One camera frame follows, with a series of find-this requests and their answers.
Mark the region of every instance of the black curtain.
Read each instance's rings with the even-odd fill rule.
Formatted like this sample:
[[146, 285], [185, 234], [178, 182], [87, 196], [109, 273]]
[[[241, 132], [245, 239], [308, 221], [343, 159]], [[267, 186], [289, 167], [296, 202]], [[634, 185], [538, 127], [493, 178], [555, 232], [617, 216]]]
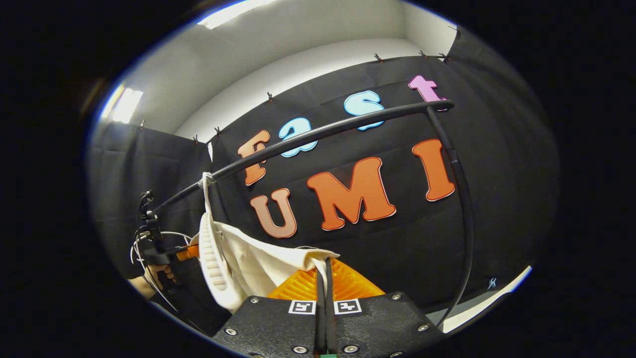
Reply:
[[[99, 122], [86, 151], [90, 214], [106, 253], [125, 278], [142, 275], [130, 263], [130, 246], [137, 229], [140, 194], [152, 190], [153, 209], [201, 179], [212, 169], [205, 143], [137, 125]], [[162, 231], [193, 236], [205, 210], [203, 195], [192, 194], [162, 210]], [[167, 245], [183, 244], [181, 237], [166, 235]]]
[[[270, 133], [266, 147], [278, 143], [279, 129], [293, 118], [307, 118], [312, 128], [349, 118], [343, 102], [358, 92], [377, 93], [384, 108], [420, 103], [422, 97], [408, 83], [421, 75], [435, 81], [439, 97], [455, 103], [438, 117], [462, 159], [474, 204], [474, 266], [463, 300], [484, 293], [491, 278], [501, 288], [533, 263], [551, 224], [558, 157], [545, 114], [527, 84], [496, 56], [481, 62], [492, 70], [489, 75], [469, 68], [472, 58], [461, 54], [475, 46], [465, 36], [453, 45], [449, 61], [424, 56], [373, 61], [276, 94], [271, 103], [255, 107], [213, 139], [212, 167], [218, 170], [239, 160], [238, 148], [260, 130]], [[333, 250], [384, 291], [405, 291], [427, 311], [442, 309], [459, 283], [464, 240], [458, 195], [428, 202], [422, 163], [411, 152], [417, 143], [434, 138], [424, 114], [336, 134], [308, 152], [268, 159], [260, 164], [266, 175], [253, 185], [245, 185], [244, 171], [221, 180], [213, 208], [225, 212], [220, 221], [258, 240]], [[349, 186], [353, 165], [371, 156], [382, 160], [380, 174], [396, 214], [373, 222], [346, 221], [342, 229], [323, 231], [322, 211], [307, 179], [328, 171]], [[454, 182], [445, 154], [443, 158]], [[281, 188], [290, 190], [298, 227], [292, 237], [277, 239], [264, 231], [249, 201]], [[277, 204], [270, 199], [267, 205], [274, 223], [282, 225]]]

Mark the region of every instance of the black fabric backdrop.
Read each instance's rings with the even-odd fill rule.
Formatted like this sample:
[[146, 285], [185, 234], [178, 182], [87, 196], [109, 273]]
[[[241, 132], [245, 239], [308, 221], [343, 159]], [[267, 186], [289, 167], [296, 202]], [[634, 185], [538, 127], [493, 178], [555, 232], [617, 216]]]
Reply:
[[[422, 102], [408, 87], [422, 75], [436, 82], [439, 97], [455, 102], [439, 119], [462, 160], [474, 204], [475, 255], [464, 299], [485, 292], [493, 277], [501, 288], [532, 264], [550, 228], [558, 194], [557, 149], [527, 84], [468, 34], [458, 40], [448, 64], [422, 56], [369, 62], [276, 95], [215, 136], [212, 168], [239, 160], [238, 148], [262, 129], [270, 133], [266, 147], [278, 143], [279, 129], [292, 118], [308, 118], [312, 128], [349, 118], [343, 102], [354, 93], [372, 90], [385, 108]], [[425, 115], [410, 115], [319, 140], [313, 150], [294, 157], [278, 155], [260, 164], [266, 175], [251, 186], [245, 185], [244, 171], [216, 184], [215, 219], [266, 243], [333, 250], [384, 291], [403, 290], [426, 311], [436, 310], [458, 285], [464, 244], [457, 193], [428, 202], [424, 168], [411, 152], [417, 143], [434, 138]], [[323, 231], [322, 211], [307, 179], [328, 171], [349, 187], [353, 165], [370, 156], [383, 162], [380, 174], [396, 214]], [[270, 214], [281, 226], [282, 215], [270, 197], [281, 188], [291, 191], [298, 228], [292, 237], [276, 239], [263, 230], [249, 201], [269, 197]]]
[[[103, 272], [100, 280], [95, 280], [93, 268], [103, 267], [107, 261], [94, 257], [93, 253], [101, 250], [99, 245], [72, 244], [95, 235], [86, 216], [85, 191], [78, 190], [85, 184], [79, 163], [82, 135], [88, 131], [87, 125], [78, 127], [74, 120], [80, 107], [78, 98], [84, 98], [90, 84], [113, 66], [116, 71], [122, 70], [149, 43], [173, 31], [175, 14], [192, 7], [188, 2], [161, 7], [149, 1], [121, 5], [127, 10], [121, 11], [121, 6], [112, 1], [97, 1], [89, 7], [51, 3], [30, 11], [28, 19], [19, 21], [26, 29], [21, 32], [27, 36], [23, 42], [33, 48], [21, 46], [26, 51], [24, 63], [32, 64], [27, 66], [31, 70], [14, 71], [18, 88], [23, 85], [25, 90], [13, 93], [31, 95], [32, 100], [26, 102], [28, 110], [22, 108], [23, 101], [9, 101], [17, 106], [13, 112], [16, 117], [21, 116], [15, 122], [25, 125], [24, 133], [32, 139], [20, 140], [18, 145], [29, 155], [19, 161], [21, 169], [17, 170], [17, 196], [24, 198], [20, 201], [24, 215], [18, 221], [17, 237], [18, 242], [37, 245], [37, 249], [20, 255], [25, 264], [17, 270], [15, 286], [6, 290], [9, 321], [5, 326], [15, 327], [8, 331], [17, 332], [16, 340], [24, 333], [30, 343], [27, 347], [8, 344], [5, 349], [15, 351], [15, 356], [70, 350], [78, 355], [117, 355], [125, 350], [157, 356], [205, 351], [225, 357], [220, 348], [176, 329], [168, 318], [157, 315], [121, 282], [118, 273]], [[599, 2], [587, 2], [587, 11], [573, 11], [571, 3], [566, 2], [550, 2], [543, 7], [534, 2], [509, 1], [479, 8], [471, 3], [461, 5], [439, 2], [427, 6], [468, 25], [490, 44], [502, 48], [505, 58], [513, 61], [538, 90], [555, 123], [567, 185], [562, 187], [562, 215], [550, 251], [542, 255], [536, 270], [501, 307], [428, 353], [598, 357], [607, 355], [608, 349], [614, 355], [633, 352], [633, 340], [624, 329], [629, 327], [630, 318], [620, 304], [621, 298], [628, 297], [627, 290], [621, 288], [626, 288], [625, 278], [630, 272], [620, 263], [630, 262], [632, 252], [614, 244], [623, 242], [631, 230], [629, 211], [625, 209], [627, 196], [607, 197], [603, 190], [590, 190], [599, 185], [619, 185], [619, 178], [628, 177], [622, 175], [628, 166], [618, 165], [622, 164], [621, 156], [608, 157], [605, 151], [590, 146], [598, 138], [607, 138], [613, 148], [618, 145], [616, 153], [630, 152], [626, 150], [629, 137], [622, 134], [630, 133], [633, 120], [620, 105], [629, 103], [629, 92], [621, 90], [629, 84], [629, 76], [620, 71], [626, 68], [628, 62], [623, 60], [628, 56], [603, 57], [599, 64], [601, 58], [593, 55], [608, 48], [626, 52], [628, 41], [616, 36], [624, 23], [611, 21], [626, 11]], [[148, 16], [149, 9], [153, 10], [152, 16]], [[66, 20], [73, 13], [78, 16]], [[56, 22], [52, 24], [55, 31], [43, 36], [37, 25], [51, 20]], [[595, 79], [592, 86], [590, 78]], [[598, 103], [610, 105], [597, 111], [594, 104]], [[599, 118], [606, 118], [612, 125], [603, 125]], [[43, 153], [48, 160], [28, 160], [43, 159]], [[600, 163], [599, 170], [589, 170], [591, 162]], [[33, 173], [47, 171], [59, 173], [46, 178], [53, 190], [45, 191], [53, 196], [49, 202], [62, 207], [38, 215], [34, 222], [29, 213], [33, 203], [41, 202], [43, 191], [33, 188], [41, 186], [43, 177]], [[55, 259], [56, 255], [64, 259]], [[65, 272], [73, 275], [33, 279]], [[152, 329], [131, 324], [132, 317]]]
[[[140, 265], [130, 263], [140, 193], [153, 191], [152, 209], [200, 180], [211, 165], [204, 143], [119, 122], [95, 126], [86, 152], [90, 214], [108, 256], [125, 278], [142, 275]], [[203, 212], [203, 196], [188, 196], [159, 214], [161, 230], [192, 237]], [[184, 243], [175, 235], [166, 235], [165, 242]]]

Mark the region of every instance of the white cloth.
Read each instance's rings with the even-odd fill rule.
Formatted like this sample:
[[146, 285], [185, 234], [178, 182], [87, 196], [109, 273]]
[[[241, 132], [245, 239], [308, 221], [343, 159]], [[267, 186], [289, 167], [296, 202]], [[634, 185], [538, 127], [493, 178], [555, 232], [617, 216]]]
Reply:
[[263, 243], [236, 227], [213, 221], [206, 178], [204, 173], [206, 212], [199, 234], [190, 245], [199, 244], [206, 283], [220, 306], [234, 313], [247, 296], [269, 295], [298, 270], [317, 267], [326, 284], [325, 260], [340, 255], [318, 248], [285, 248]]

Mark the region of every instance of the wire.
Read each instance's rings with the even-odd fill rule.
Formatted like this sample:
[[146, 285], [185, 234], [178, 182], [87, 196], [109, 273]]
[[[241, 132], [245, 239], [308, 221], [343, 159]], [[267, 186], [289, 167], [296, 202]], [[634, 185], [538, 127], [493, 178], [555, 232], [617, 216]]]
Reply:
[[142, 204], [144, 203], [144, 199], [146, 199], [148, 197], [148, 192], [145, 192], [142, 194], [141, 199], [139, 200], [139, 206], [138, 206], [138, 210], [137, 210], [137, 227], [139, 227], [139, 214], [142, 208]]
[[[133, 247], [135, 248], [135, 252], [137, 253], [137, 256], [139, 257], [137, 260], [139, 261], [139, 264], [141, 265], [141, 268], [144, 270], [144, 279], [146, 276], [146, 270], [150, 271], [148, 269], [148, 266], [144, 266], [144, 261], [145, 258], [142, 257], [142, 255], [139, 253], [139, 241], [143, 240], [144, 238], [146, 238], [147, 236], [142, 236], [141, 238], [135, 240], [135, 243], [133, 244]], [[177, 313], [179, 313], [179, 310], [177, 310], [177, 308], [175, 306], [172, 305], [172, 303], [170, 303], [170, 301], [163, 295], [163, 293], [161, 292], [161, 290], [159, 289], [159, 285], [157, 284], [157, 282], [155, 281], [155, 278], [153, 277], [152, 272], [150, 272], [150, 281], [149, 284], [150, 286], [152, 286], [154, 288], [154, 290], [159, 293], [159, 295], [161, 295], [161, 297], [163, 297], [163, 299], [170, 305], [170, 307], [172, 307], [172, 309], [174, 309]]]
[[139, 230], [135, 230], [135, 234], [132, 236], [132, 239], [134, 241], [132, 242], [132, 246], [130, 247], [130, 263], [131, 264], [135, 264], [135, 262], [132, 260], [132, 249], [135, 247], [135, 242], [139, 240], [139, 237], [137, 234], [139, 234]]
[[143, 278], [143, 279], [144, 279], [144, 281], [146, 281], [146, 283], [147, 283], [150, 287], [152, 287], [152, 285], [150, 284], [150, 282], [148, 282], [148, 279], [146, 278], [146, 275], [141, 276], [141, 278]]
[[190, 245], [190, 242], [188, 240], [192, 241], [191, 237], [189, 237], [188, 235], [185, 235], [185, 234], [181, 234], [181, 233], [173, 233], [172, 231], [162, 231], [161, 234], [162, 235], [163, 234], [172, 234], [172, 235], [183, 236], [183, 238], [186, 239], [186, 245], [188, 245], [188, 246]]
[[468, 188], [468, 181], [464, 174], [464, 168], [462, 167], [462, 163], [459, 161], [459, 156], [455, 151], [455, 147], [453, 146], [448, 133], [444, 130], [444, 127], [441, 125], [441, 122], [437, 118], [435, 110], [432, 107], [426, 108], [426, 112], [431, 125], [435, 128], [435, 131], [438, 134], [442, 147], [450, 159], [451, 169], [455, 175], [455, 181], [457, 182], [457, 193], [459, 195], [459, 203], [462, 208], [462, 223], [464, 225], [464, 263], [462, 267], [462, 276], [460, 278], [459, 287], [457, 287], [457, 290], [455, 291], [453, 301], [437, 324], [437, 327], [441, 327], [461, 300], [464, 290], [466, 289], [466, 285], [468, 284], [468, 279], [470, 278], [471, 268], [473, 266], [474, 250], [473, 202]]
[[192, 322], [191, 320], [187, 319], [188, 322], [192, 323], [193, 326], [195, 326], [199, 331], [201, 331], [201, 333], [203, 333], [206, 336], [209, 336], [209, 334], [207, 334], [203, 329], [199, 328], [199, 326], [197, 326], [194, 322]]

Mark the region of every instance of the screw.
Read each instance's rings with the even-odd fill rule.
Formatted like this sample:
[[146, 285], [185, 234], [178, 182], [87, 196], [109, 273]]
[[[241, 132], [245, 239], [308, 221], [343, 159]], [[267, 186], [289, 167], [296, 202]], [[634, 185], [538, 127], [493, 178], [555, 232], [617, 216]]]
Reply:
[[346, 353], [355, 353], [358, 350], [358, 347], [355, 345], [348, 345], [343, 349]]
[[303, 353], [307, 353], [307, 348], [298, 345], [294, 347], [294, 352], [298, 353], [298, 354], [303, 354]]

